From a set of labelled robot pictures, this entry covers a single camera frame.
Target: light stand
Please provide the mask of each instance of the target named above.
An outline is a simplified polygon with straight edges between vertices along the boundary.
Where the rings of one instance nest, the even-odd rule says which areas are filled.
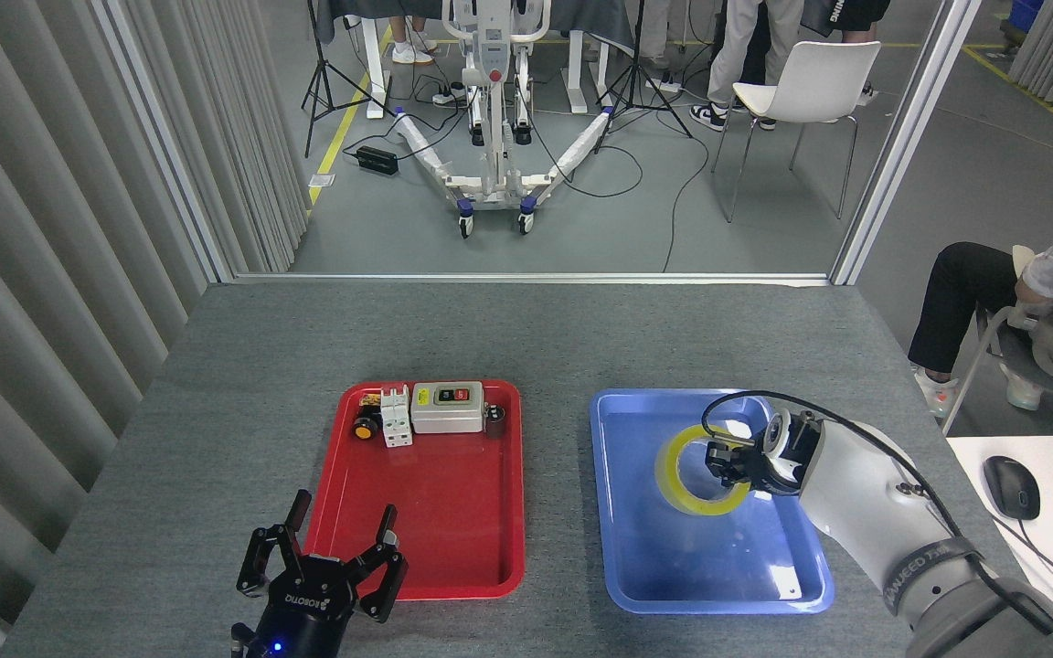
[[[599,139],[596,141],[596,149],[594,153],[599,153],[600,146],[603,144],[603,139],[607,138],[607,134],[612,128],[612,120],[618,114],[625,113],[628,109],[639,108],[639,109],[655,109],[655,112],[668,112],[673,115],[676,119],[677,125],[681,126],[681,132],[684,133],[686,137],[693,137],[690,133],[689,126],[686,126],[684,121],[681,121],[681,117],[677,116],[674,112],[673,105],[669,103],[668,97],[664,93],[661,93],[660,84],[657,84],[653,80],[651,75],[648,75],[648,71],[644,71],[644,66],[640,65],[640,34],[642,26],[644,24],[644,0],[640,0],[640,7],[636,12],[636,26],[633,31],[633,43],[634,48],[632,51],[632,61],[628,63],[628,67],[623,69],[620,75],[617,76],[612,84],[607,88],[605,92],[598,98],[599,104],[603,105],[603,99],[615,91],[615,87],[620,83],[620,80],[627,79],[625,91],[617,93],[617,103],[612,107],[612,113],[607,120],[607,125],[603,126],[603,133],[600,135]],[[659,97],[661,103],[659,105],[647,105],[638,103],[636,101],[636,87],[648,81],[648,85],[656,92],[656,97]]]
[[[322,43],[319,43],[319,31],[316,25],[315,17],[315,0],[309,0],[309,16],[311,17],[311,34],[315,35],[315,52],[319,58],[318,63],[315,65],[314,74],[311,74],[311,83],[309,84],[309,91],[303,96],[303,103],[300,104],[300,108],[306,107],[306,101],[311,100],[311,120],[309,122],[309,140],[306,141],[306,146],[303,149],[303,157],[310,157],[311,155],[311,133],[315,129],[315,121],[319,121],[322,117],[335,113],[336,109],[343,109],[344,107],[352,107],[352,105],[359,105],[367,103],[373,99],[372,95],[364,92],[362,87],[359,86],[354,80],[347,78],[343,75],[343,72],[337,69],[333,66],[331,62],[327,61],[324,55],[322,55]],[[347,83],[354,86],[360,94],[363,94],[362,99],[351,100],[342,105],[337,105],[331,100],[331,83],[327,80],[327,72],[331,71],[338,75],[339,78],[347,80]],[[396,117],[396,114],[383,103],[377,103],[384,109],[389,115]],[[322,105],[322,112],[319,112],[319,107]]]

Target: power adapter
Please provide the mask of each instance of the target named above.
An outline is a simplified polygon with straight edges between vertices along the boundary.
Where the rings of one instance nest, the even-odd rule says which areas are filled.
[[[356,153],[352,154],[352,157],[355,157],[356,162],[359,162],[360,166],[364,168],[377,171],[380,174],[388,174],[389,176],[397,174],[397,156],[390,154],[389,151],[373,148],[372,146],[360,146],[356,148]]]

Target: yellow floor line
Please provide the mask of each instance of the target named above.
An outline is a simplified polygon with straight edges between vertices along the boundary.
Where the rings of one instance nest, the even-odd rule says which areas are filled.
[[[392,28],[384,31],[384,37],[380,40],[380,52],[384,53],[384,48],[388,48],[389,42],[392,41]],[[360,78],[358,86],[362,88],[369,88],[371,84],[369,80],[369,74],[364,73],[363,77]],[[354,96],[352,96],[352,103],[356,103],[357,100],[363,99],[363,92],[357,88]],[[356,118],[356,111],[360,108],[359,104],[351,105],[346,109],[343,109],[343,118],[339,121],[339,128],[336,128],[336,136],[331,139],[331,144],[327,145],[327,153],[322,155],[322,162],[319,163],[319,168],[316,174],[327,174],[331,172],[331,165],[336,163],[336,156],[339,155],[339,148],[343,145],[343,138],[347,137],[347,129],[352,128],[352,120]],[[315,203],[319,200],[319,192],[322,187],[309,187],[309,195],[311,196],[311,210],[309,210],[309,216],[311,212],[315,208]]]
[[[986,58],[984,58],[984,56],[979,55],[978,53],[974,52],[973,48],[982,48],[982,45],[962,45],[961,46],[961,51],[965,51],[966,55],[969,55],[970,58],[974,59],[974,61],[976,61],[977,63],[979,63],[982,66],[985,66],[993,75],[997,75],[998,78],[1000,78],[1002,80],[1006,80],[1008,83],[1011,84],[1012,87],[1018,88],[1019,92],[1021,92],[1025,95],[1027,95],[1031,100],[1034,100],[1037,104],[1041,105],[1041,107],[1046,107],[1046,109],[1048,109],[1048,112],[1053,115],[1053,105],[1052,104],[1049,104],[1048,101],[1046,101],[1046,100],[1039,99],[1039,97],[1035,96],[1035,94],[1033,94],[1027,87],[1020,86],[1020,84],[1018,84],[1014,80],[1012,80],[1010,78],[1010,76],[1008,76],[1006,74],[1006,72],[1002,72],[1001,69],[999,69],[998,66],[995,66],[994,64],[992,64],[990,62],[987,62]]]

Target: computer mouse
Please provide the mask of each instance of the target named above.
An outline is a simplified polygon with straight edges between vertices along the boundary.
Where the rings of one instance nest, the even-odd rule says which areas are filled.
[[[1022,521],[1037,518],[1040,502],[1037,481],[1019,461],[996,454],[986,459],[982,474],[998,512]]]

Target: white patient lift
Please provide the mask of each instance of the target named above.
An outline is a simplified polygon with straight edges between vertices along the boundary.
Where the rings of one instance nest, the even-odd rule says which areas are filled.
[[[460,236],[474,230],[475,208],[518,208],[518,232],[525,236],[535,224],[535,208],[564,177],[584,161],[597,134],[607,124],[611,107],[594,118],[547,174],[523,175],[515,166],[514,145],[530,144],[530,71],[526,59],[534,43],[551,28],[551,0],[442,0],[442,23],[457,37],[465,56],[462,83],[468,87],[473,141],[485,146],[480,176],[455,176],[426,138],[397,107],[396,129],[430,175],[442,184],[457,205]],[[511,52],[514,67],[511,67]],[[515,123],[504,112],[502,86],[513,80]]]

